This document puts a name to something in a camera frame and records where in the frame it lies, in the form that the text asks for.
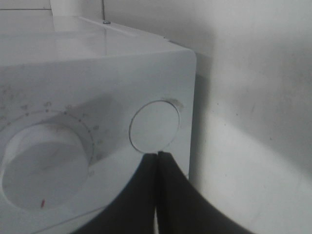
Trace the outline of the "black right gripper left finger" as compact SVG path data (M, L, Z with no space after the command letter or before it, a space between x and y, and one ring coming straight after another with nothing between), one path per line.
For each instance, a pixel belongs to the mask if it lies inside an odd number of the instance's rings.
M153 234L157 154L145 154L120 194L75 234Z

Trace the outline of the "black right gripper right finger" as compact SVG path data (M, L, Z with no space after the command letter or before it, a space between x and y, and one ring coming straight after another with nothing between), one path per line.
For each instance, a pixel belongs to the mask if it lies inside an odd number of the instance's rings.
M210 204L167 152L158 152L156 191L156 215L161 234L250 233Z

